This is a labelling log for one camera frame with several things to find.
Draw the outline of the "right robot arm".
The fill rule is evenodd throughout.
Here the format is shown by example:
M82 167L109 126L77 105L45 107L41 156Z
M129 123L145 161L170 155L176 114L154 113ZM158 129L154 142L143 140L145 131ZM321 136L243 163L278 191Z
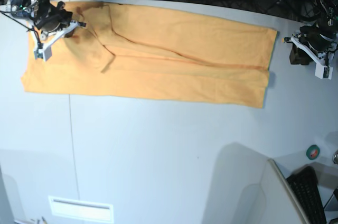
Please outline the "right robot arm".
M72 22L73 13L65 9L62 1L52 5L51 0L8 0L7 5L9 9L1 13L14 21L26 20L30 26L25 28L33 32L39 42L64 31Z

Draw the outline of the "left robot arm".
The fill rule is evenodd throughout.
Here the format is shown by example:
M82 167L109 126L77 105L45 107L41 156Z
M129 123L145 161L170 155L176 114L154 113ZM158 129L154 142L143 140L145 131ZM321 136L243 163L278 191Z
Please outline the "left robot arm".
M289 60L292 65L315 63L325 70L337 52L337 0L298 0L302 7L311 5L313 15L302 15L306 9L296 9L288 0L285 5L305 24L284 42L292 45Z

